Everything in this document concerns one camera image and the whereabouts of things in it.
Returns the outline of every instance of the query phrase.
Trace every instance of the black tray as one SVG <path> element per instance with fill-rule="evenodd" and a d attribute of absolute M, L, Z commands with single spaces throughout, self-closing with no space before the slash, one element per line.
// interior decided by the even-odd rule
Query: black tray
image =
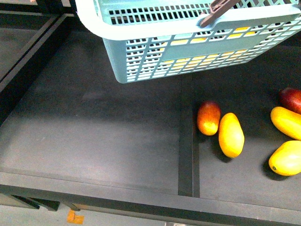
<path fill-rule="evenodd" d="M 120 84 L 102 39 L 72 30 L 74 19 L 57 19 L 10 73 L 38 77 L 23 82 L 28 91 L 0 127 L 1 192 L 192 225 L 301 225 L 301 176 L 281 177 L 267 165 L 290 140 L 269 113 L 279 89 L 301 89 L 299 47 Z M 12 83 L 21 82 L 5 89 Z M 1 94 L 4 106 L 8 93 Z M 236 159 L 222 154 L 217 135 L 196 130 L 208 99 L 240 120 L 246 141 Z"/>

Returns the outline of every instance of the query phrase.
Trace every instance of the shopping basket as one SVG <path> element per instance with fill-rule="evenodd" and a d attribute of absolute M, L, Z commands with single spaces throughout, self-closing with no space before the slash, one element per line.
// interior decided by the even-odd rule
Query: shopping basket
<path fill-rule="evenodd" d="M 121 83 L 246 63 L 301 30 L 297 0 L 242 0 L 206 26 L 210 0 L 76 0 Z"/>

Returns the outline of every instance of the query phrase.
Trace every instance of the basket handle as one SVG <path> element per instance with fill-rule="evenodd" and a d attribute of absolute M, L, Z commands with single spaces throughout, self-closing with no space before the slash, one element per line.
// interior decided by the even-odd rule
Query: basket handle
<path fill-rule="evenodd" d="M 215 19 L 219 18 L 230 8 L 239 3 L 240 0 L 213 0 L 210 4 L 210 14 L 201 21 L 200 26 L 206 27 L 211 24 Z"/>

